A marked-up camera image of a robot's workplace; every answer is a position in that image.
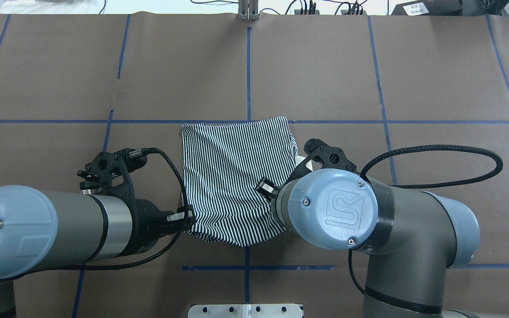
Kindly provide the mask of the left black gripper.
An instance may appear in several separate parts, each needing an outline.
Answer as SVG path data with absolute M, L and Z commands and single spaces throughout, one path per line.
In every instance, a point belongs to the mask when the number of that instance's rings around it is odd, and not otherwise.
M 173 211 L 162 211 L 151 201 L 138 199 L 136 212 L 139 220 L 134 240 L 129 243 L 131 255 L 149 251 L 158 239 L 189 230 L 196 221 L 194 206 L 186 204 Z

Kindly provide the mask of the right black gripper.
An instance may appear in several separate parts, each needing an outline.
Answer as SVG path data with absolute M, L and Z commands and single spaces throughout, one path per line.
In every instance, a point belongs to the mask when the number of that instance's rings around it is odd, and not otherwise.
M 277 196 L 279 195 L 281 186 L 276 185 L 267 177 L 262 177 L 257 182 L 255 191 L 260 194 L 268 203 L 272 212 L 276 212 Z

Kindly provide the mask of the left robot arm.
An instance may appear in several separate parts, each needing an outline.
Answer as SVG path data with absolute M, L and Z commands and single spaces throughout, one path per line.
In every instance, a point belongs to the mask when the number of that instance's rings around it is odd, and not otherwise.
M 0 318 L 16 317 L 16 279 L 140 254 L 194 221 L 190 205 L 160 211 L 143 199 L 0 186 Z

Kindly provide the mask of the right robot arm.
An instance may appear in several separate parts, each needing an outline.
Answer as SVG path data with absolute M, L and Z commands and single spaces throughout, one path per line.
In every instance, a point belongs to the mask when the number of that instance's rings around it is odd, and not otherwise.
M 465 204 L 332 168 L 283 186 L 263 178 L 256 191 L 310 244 L 369 256 L 364 318 L 492 317 L 443 309 L 447 269 L 467 265 L 479 247 L 479 224 Z

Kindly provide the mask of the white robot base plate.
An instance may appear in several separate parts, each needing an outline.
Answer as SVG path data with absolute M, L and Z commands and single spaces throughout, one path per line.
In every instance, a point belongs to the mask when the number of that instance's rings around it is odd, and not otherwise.
M 304 308 L 294 303 L 197 304 L 188 318 L 304 318 Z

